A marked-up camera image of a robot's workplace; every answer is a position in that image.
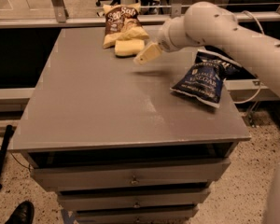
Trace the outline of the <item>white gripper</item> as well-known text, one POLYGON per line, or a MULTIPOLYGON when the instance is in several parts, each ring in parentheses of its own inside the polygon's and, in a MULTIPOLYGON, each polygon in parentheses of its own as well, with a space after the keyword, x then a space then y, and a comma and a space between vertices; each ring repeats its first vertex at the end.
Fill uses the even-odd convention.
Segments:
POLYGON ((183 48, 185 38, 184 19, 175 17, 167 20, 159 29, 157 42, 149 41, 133 62, 143 65, 161 56, 162 51, 173 52, 183 48))

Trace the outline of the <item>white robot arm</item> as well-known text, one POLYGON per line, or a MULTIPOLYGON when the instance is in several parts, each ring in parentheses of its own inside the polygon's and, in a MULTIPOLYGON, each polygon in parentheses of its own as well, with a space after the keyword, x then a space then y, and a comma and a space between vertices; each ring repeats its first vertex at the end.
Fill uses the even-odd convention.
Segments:
MULTIPOLYGON (((208 2, 196 3, 184 16, 166 21, 153 45, 154 49, 146 47, 134 61, 146 63, 162 51, 210 45, 226 52, 280 98, 280 40, 240 26, 236 16, 226 9, 208 2)), ((280 161, 270 185, 262 224, 280 224, 280 161)))

